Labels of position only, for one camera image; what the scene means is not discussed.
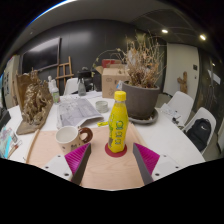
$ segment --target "floor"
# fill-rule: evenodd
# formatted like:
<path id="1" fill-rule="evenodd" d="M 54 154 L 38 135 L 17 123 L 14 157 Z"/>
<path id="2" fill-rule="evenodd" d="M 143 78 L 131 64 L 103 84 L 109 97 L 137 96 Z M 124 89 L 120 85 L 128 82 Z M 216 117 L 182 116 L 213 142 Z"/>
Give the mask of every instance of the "floor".
<path id="1" fill-rule="evenodd" d="M 165 94 L 160 94 L 156 103 L 156 107 L 160 108 L 164 103 L 169 102 L 170 99 L 171 99 L 170 96 Z M 194 114 L 195 113 L 192 111 L 187 120 L 187 123 L 191 120 Z M 206 162 L 224 158 L 224 150 L 221 152 L 220 149 L 218 148 L 217 139 L 218 139 L 217 134 L 214 133 L 206 151 L 202 155 Z"/>

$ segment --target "bottle label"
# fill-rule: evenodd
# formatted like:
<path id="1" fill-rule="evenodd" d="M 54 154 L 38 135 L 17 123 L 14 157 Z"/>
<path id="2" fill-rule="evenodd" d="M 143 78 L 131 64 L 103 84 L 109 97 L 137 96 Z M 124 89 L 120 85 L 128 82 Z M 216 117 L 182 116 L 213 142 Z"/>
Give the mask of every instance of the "bottle label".
<path id="1" fill-rule="evenodd" d="M 115 103 L 108 124 L 110 130 L 108 148 L 114 153 L 123 151 L 128 127 L 128 114 L 125 104 Z"/>
<path id="2" fill-rule="evenodd" d="M 52 93 L 54 103 L 60 102 L 59 92 Z"/>

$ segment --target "plate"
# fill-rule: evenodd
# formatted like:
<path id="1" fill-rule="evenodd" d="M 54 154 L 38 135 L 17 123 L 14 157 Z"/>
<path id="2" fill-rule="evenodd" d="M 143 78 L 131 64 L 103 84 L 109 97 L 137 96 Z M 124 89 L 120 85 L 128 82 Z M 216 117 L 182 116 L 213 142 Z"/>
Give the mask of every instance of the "plate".
<path id="1" fill-rule="evenodd" d="M 159 116 L 156 109 L 153 110 L 152 115 L 153 115 L 153 118 L 149 120 L 138 120 L 131 117 L 129 117 L 128 119 L 129 121 L 132 121 L 133 123 L 137 123 L 137 124 L 152 124 L 158 119 L 158 116 Z"/>

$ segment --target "red coaster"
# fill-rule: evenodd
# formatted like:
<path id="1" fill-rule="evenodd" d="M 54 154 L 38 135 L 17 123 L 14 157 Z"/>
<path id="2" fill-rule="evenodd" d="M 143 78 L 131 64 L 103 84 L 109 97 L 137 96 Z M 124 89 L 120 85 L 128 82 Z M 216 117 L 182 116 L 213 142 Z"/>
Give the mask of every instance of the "red coaster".
<path id="1" fill-rule="evenodd" d="M 125 155 L 125 153 L 127 152 L 127 146 L 124 146 L 124 150 L 121 152 L 111 152 L 111 150 L 108 148 L 108 143 L 105 145 L 105 152 L 107 153 L 107 155 L 111 156 L 111 157 L 121 157 L 123 155 Z"/>

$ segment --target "plant pot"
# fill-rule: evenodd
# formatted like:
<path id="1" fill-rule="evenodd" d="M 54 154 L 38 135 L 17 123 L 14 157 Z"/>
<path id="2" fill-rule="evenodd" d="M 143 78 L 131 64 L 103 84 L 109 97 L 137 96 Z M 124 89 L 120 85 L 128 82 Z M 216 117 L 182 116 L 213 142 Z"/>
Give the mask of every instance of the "plant pot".
<path id="1" fill-rule="evenodd" d="M 125 81 L 122 85 L 122 91 L 126 92 L 126 107 L 128 116 L 138 120 L 147 120 L 150 118 L 160 93 L 158 86 L 156 88 L 140 88 L 128 85 Z"/>

